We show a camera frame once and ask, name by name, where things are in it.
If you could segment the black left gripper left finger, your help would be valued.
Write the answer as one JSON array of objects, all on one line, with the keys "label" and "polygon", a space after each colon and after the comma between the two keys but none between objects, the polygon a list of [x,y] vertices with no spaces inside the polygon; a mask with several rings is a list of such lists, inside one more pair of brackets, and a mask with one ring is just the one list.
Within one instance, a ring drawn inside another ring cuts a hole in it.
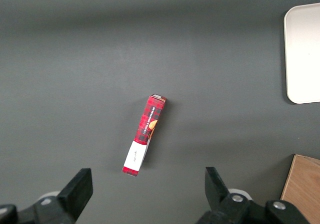
[{"label": "black left gripper left finger", "polygon": [[34,204],[18,210],[0,206],[2,224],[74,224],[93,195],[92,170],[83,168],[61,190],[42,195]]}]

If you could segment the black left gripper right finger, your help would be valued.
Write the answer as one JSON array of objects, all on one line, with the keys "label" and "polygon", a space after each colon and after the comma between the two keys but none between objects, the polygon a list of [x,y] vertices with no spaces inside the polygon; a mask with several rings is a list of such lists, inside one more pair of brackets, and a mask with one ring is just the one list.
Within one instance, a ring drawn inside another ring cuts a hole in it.
[{"label": "black left gripper right finger", "polygon": [[308,224],[298,208],[281,200],[260,206],[240,192],[230,192],[214,167],[205,169],[205,195],[210,211],[198,224]]}]

